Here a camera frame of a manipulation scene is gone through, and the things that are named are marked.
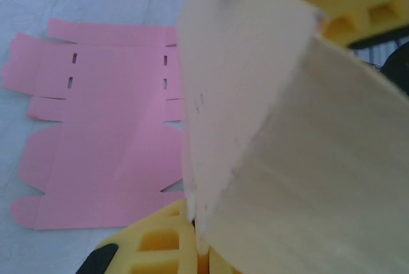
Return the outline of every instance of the pink cardstock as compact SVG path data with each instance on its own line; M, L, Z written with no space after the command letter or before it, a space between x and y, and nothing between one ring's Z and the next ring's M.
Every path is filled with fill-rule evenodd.
M11 207L33 229L122 227L183 197L177 47L169 27L50 20L48 35L18 34L3 86L33 95L27 115L61 121L27 141L19 174L44 192Z

